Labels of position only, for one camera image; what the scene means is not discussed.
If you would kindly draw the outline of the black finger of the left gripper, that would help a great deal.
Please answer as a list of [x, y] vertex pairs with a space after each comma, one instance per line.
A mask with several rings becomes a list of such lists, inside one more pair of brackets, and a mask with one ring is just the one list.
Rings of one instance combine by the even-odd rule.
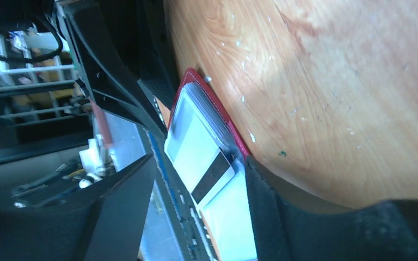
[[171, 109], [180, 80], [168, 38], [164, 1], [136, 1], [136, 7], [141, 81]]
[[58, 21], [96, 105], [158, 137], [166, 128], [116, 51], [97, 1], [57, 1]]

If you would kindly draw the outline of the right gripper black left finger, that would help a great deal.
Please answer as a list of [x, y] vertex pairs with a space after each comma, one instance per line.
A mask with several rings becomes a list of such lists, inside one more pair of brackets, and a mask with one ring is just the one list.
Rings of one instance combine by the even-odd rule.
[[124, 180], [115, 173], [86, 188], [59, 180], [20, 198], [1, 188], [0, 260], [101, 260], [102, 209]]

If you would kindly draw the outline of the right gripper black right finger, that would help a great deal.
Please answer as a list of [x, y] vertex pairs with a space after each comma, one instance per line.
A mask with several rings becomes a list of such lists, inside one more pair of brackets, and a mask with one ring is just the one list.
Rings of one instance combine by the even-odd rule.
[[344, 210], [280, 179], [254, 157], [245, 181], [258, 260], [418, 260], [418, 200]]

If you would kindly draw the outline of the red leather card holder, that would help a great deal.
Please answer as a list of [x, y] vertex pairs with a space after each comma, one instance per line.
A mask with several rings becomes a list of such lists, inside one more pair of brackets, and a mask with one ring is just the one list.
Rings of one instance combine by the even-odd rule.
[[171, 109], [164, 151], [202, 219], [216, 260], [257, 260], [244, 141], [221, 101], [189, 68]]

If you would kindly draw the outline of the white magnetic stripe card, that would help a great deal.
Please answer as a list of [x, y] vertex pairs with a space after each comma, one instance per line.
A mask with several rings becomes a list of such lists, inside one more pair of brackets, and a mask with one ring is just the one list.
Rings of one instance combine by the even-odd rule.
[[164, 151], [198, 208], [205, 208], [235, 176], [192, 105], [176, 109]]

